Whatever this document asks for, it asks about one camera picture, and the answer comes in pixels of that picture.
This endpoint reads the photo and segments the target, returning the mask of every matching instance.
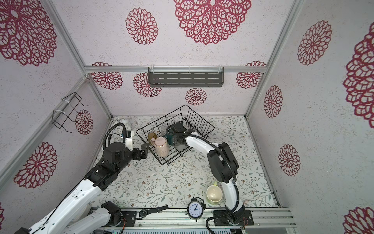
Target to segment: floral tablecloth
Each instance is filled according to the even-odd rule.
[[[131,130],[158,119],[157,116],[129,116]],[[239,163],[237,185],[240,199],[246,207],[276,207],[260,165],[243,116],[204,116],[216,129],[208,139],[226,142]],[[135,134],[134,147],[143,144]],[[100,151],[96,161],[102,157]],[[131,161],[118,178],[90,202],[99,207],[112,201],[120,207],[186,207],[192,197],[201,197],[206,202],[206,189],[215,179],[210,171],[206,155],[192,149],[172,162],[160,165],[149,152],[148,158]],[[223,207],[223,198],[217,207]]]

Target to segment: alarm clock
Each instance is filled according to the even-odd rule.
[[[199,197],[194,197],[191,199],[190,203],[187,206],[187,214],[190,219],[197,220],[203,216],[203,212],[205,210],[205,203],[204,200]]]

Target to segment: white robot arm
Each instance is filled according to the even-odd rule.
[[[118,176],[118,173],[131,160],[140,160],[147,157],[147,146],[142,145],[142,150],[126,147],[125,143],[114,142],[108,147],[105,141],[109,133],[117,126],[109,129],[103,141],[103,157],[84,179],[67,195],[63,201],[51,211],[45,218],[35,223],[31,228],[20,228],[15,234],[88,234],[93,230],[106,224],[116,225],[120,221],[120,208],[108,201],[94,213],[86,216],[78,222],[67,226],[69,222],[84,209],[84,207],[106,189]],[[170,135],[182,136],[182,141],[189,147],[207,154],[209,165],[214,177],[221,182],[226,198],[226,208],[229,211],[225,216],[231,223],[235,224],[244,213],[244,206],[239,201],[238,191],[235,184],[238,164],[226,143],[210,143],[200,137],[196,132],[187,134],[185,132],[173,132]]]

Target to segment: cable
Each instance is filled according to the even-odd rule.
[[[113,131],[113,129],[115,129],[118,126],[122,126],[123,133],[126,134],[126,126],[123,123],[114,124],[112,127],[110,127],[110,129],[107,131],[107,133],[105,133],[105,136],[102,140],[102,149],[103,150],[107,147],[106,142],[107,142],[108,135]],[[125,143],[125,140],[126,140],[126,136],[123,136],[123,143]]]
[[[205,139],[204,137],[201,137],[201,136],[198,136],[198,135],[193,135],[193,134],[187,134],[187,133],[170,133],[169,132],[169,129],[170,129],[171,125],[166,129],[166,132],[168,133],[168,135],[183,135],[183,136],[190,136],[190,137],[195,137],[195,138],[198,138],[200,140],[203,140],[205,141],[206,143],[208,143],[211,147],[213,147],[215,150],[217,150],[217,152],[221,155],[221,157],[223,158],[223,160],[225,161],[227,167],[229,168],[230,170],[230,173],[231,173],[231,176],[232,178],[234,179],[234,181],[236,181],[236,175],[233,171],[233,169],[231,168],[230,164],[229,164],[229,160],[227,159],[226,155],[217,147],[215,146],[214,144],[212,144],[210,141],[208,141],[207,139]]]
[[[118,134],[118,133],[113,133],[113,134],[109,134],[109,136],[108,136],[108,146],[110,145],[110,140],[112,139],[112,135],[119,135],[119,136],[121,136],[120,134]]]
[[[236,204],[235,204],[234,208],[233,208],[232,210],[230,210],[229,212],[227,212],[226,214],[213,216],[213,217],[207,218],[206,221],[205,221],[206,228],[208,229],[208,231],[209,231],[211,234],[215,234],[215,233],[214,233],[214,232],[210,229],[210,227],[208,226],[208,222],[209,222],[210,220],[213,220],[213,219],[220,219],[220,218],[223,218],[223,217],[226,217],[226,216],[232,214],[233,212],[235,212],[236,208],[237,208],[238,205],[239,205],[239,190],[237,189],[236,184],[234,185],[234,187],[235,187],[235,191],[236,191]]]
[[[249,221],[248,221],[248,219],[247,219],[247,224],[245,224],[245,220],[244,219],[247,219],[246,217],[243,217],[243,223],[244,223],[244,229],[245,229],[245,226],[247,226],[248,224],[249,224]]]
[[[57,210],[57,208],[59,207],[59,205],[61,205],[61,203],[65,200],[65,198],[67,196],[69,196],[69,194],[79,185],[79,183],[81,182],[82,180],[80,180],[71,190],[70,192],[68,192],[68,194],[66,194],[66,196],[60,201],[60,203],[56,206],[56,208],[53,210],[52,214],[47,218],[47,220],[43,223],[43,226],[48,222],[49,218],[53,215],[53,213]],[[42,227],[39,227],[35,232],[31,233],[31,234],[34,234],[36,233],[37,231],[39,231],[39,229],[41,229]]]
[[[124,229],[125,229],[125,225],[126,225],[126,219],[125,218],[122,218],[122,220],[124,221],[124,224],[123,224],[123,228],[122,228],[122,233],[123,233],[123,231],[124,231]]]

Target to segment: aluminum frame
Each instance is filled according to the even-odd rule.
[[[87,73],[90,72],[207,72],[218,73],[222,72],[260,72],[264,73],[267,70],[266,66],[85,66]]]
[[[69,91],[69,94],[77,92],[86,82],[87,78],[82,77],[75,86]],[[73,95],[67,98],[68,101],[73,99]],[[69,105],[66,101],[60,101],[60,103],[54,108],[54,110],[63,110]],[[13,158],[6,164],[3,170],[0,171],[0,190],[3,186],[16,175],[17,169],[30,157],[34,150],[38,147],[40,142],[47,136],[50,130],[54,127],[51,119],[53,110],[50,112],[48,117],[43,123],[37,128],[37,130],[30,136],[30,138],[22,145],[17,151]],[[61,112],[56,112],[54,118],[57,119]]]
[[[51,0],[40,0],[40,3],[44,7],[45,11],[47,12],[48,16],[50,17],[51,21],[53,22],[53,25],[60,35],[62,41],[66,45],[68,51],[72,55],[77,67],[79,68],[79,71],[83,76],[89,76],[85,70],[85,63],[80,56],[78,49],[76,48],[73,40],[71,39],[68,30],[66,29],[60,15],[58,14],[55,5],[52,3]],[[101,105],[101,108],[106,113],[108,118],[112,118],[112,113],[110,112],[110,109],[108,105],[105,103],[104,99],[102,98],[97,86],[95,84],[90,84],[90,87],[98,100],[99,104]]]
[[[264,164],[264,160],[262,159],[260,150],[258,149],[258,146],[257,146],[256,138],[254,137],[254,135],[252,133],[252,130],[251,130],[250,126],[249,126],[249,121],[248,121],[247,118],[245,118],[245,122],[247,124],[248,130],[249,130],[249,134],[251,135],[252,143],[253,143],[253,145],[255,147],[255,150],[257,152],[257,156],[258,156],[258,159],[260,161],[260,165],[262,167],[262,170],[264,172],[267,184],[269,185],[270,191],[272,192],[272,195],[274,196],[274,200],[276,201],[276,204],[278,204],[279,207],[283,208],[282,203],[281,203],[281,201],[279,199],[279,196],[278,196],[278,192],[275,189],[275,187],[273,186],[273,183],[272,183],[272,181],[270,179],[269,173],[267,172],[267,169],[266,169],[265,164]]]
[[[246,228],[295,228],[295,220],[289,208],[247,208],[252,212],[253,226]],[[186,215],[186,208],[171,208],[160,213],[152,213],[140,219],[141,209],[121,209],[121,211],[136,211],[136,221],[131,229],[163,229],[163,228],[201,228],[206,229],[205,221],[213,216],[214,210],[224,210],[224,208],[207,208],[203,216],[197,220],[190,219]],[[214,221],[209,222],[210,228],[240,228],[241,226],[215,226]],[[122,230],[122,227],[101,227],[97,230]]]
[[[286,21],[283,25],[283,28],[281,30],[281,33],[279,34],[278,40],[275,44],[275,47],[273,49],[273,52],[270,56],[270,59],[267,63],[267,70],[266,72],[262,75],[262,78],[260,79],[255,94],[253,95],[253,98],[248,106],[248,109],[246,111],[245,116],[249,118],[251,113],[253,112],[253,108],[256,105],[256,103],[259,100],[259,97],[262,95],[264,92],[264,86],[267,83],[268,77],[270,76],[271,72],[273,71],[275,64],[277,60],[280,57],[281,51],[284,48],[284,45],[286,44],[286,41],[295,25],[296,19],[298,18],[301,8],[303,7],[304,0],[294,0],[291,10],[288,13],[288,16],[286,18]]]

